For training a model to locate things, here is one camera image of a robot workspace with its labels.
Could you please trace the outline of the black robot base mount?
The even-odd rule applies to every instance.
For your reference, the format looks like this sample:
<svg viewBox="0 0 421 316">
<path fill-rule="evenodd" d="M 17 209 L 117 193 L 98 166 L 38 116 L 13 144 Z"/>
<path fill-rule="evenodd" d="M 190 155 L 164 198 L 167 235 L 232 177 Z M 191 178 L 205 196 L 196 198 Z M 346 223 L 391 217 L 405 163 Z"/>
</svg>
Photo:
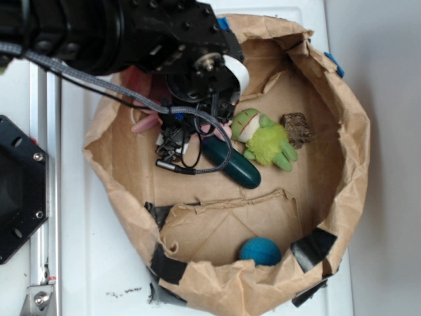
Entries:
<svg viewBox="0 0 421 316">
<path fill-rule="evenodd" d="M 1 115 L 1 264 L 47 219 L 48 155 Z"/>
</svg>

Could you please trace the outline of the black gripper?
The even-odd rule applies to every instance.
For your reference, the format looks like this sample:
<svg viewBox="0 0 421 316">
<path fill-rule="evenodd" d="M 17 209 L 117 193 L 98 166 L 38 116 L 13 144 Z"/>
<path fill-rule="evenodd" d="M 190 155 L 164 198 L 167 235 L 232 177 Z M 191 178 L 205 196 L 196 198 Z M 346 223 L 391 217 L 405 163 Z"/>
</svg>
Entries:
<svg viewBox="0 0 421 316">
<path fill-rule="evenodd" d="M 187 165 L 184 155 L 190 139 L 196 135 L 201 144 L 218 131 L 222 134 L 222 150 L 216 168 L 224 169 L 232 158 L 234 149 L 223 126 L 234 117 L 237 98 L 224 92 L 210 92 L 199 97 L 198 93 L 177 95 L 168 105 L 166 113 L 160 113 L 161 133 L 157 140 L 156 166 L 162 169 L 194 169 L 197 164 Z"/>
</svg>

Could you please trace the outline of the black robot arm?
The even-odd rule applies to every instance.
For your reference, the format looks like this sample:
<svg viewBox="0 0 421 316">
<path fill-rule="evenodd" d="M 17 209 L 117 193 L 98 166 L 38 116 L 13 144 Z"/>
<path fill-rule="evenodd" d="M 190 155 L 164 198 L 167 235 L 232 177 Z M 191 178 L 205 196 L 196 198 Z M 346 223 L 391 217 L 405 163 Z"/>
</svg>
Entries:
<svg viewBox="0 0 421 316">
<path fill-rule="evenodd" d="M 156 164 L 182 174 L 197 172 L 175 163 L 190 137 L 221 131 L 249 80 L 235 34 L 199 1 L 2 1 L 1 68 L 13 59 L 156 113 Z M 156 104 L 103 80 L 131 66 L 165 76 L 170 95 Z"/>
</svg>

